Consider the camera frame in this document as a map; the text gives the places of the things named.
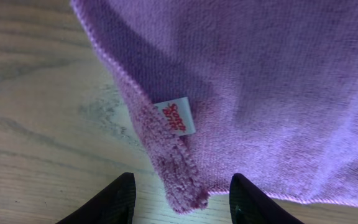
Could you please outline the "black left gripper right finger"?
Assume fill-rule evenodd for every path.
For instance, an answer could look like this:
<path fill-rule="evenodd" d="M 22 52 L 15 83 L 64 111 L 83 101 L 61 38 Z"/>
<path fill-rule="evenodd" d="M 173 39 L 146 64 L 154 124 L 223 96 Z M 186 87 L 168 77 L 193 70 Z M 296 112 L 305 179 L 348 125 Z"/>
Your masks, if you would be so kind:
<path fill-rule="evenodd" d="M 303 224 L 240 173 L 232 177 L 229 206 L 233 224 Z"/>

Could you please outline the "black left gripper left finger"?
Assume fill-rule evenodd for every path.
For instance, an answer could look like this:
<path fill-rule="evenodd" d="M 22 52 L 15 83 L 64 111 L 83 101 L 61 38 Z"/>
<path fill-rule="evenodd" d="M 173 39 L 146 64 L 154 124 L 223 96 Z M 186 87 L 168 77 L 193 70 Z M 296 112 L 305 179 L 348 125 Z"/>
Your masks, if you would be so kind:
<path fill-rule="evenodd" d="M 135 177 L 125 172 L 57 224 L 132 224 Z"/>

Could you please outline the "purple microfiber cloth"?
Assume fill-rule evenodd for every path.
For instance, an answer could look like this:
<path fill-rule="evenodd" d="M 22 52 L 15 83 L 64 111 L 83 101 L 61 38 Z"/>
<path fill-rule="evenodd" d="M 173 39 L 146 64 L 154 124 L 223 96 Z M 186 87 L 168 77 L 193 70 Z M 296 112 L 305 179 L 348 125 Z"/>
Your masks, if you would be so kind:
<path fill-rule="evenodd" d="M 358 0 L 73 1 L 177 213 L 246 176 L 358 207 Z"/>

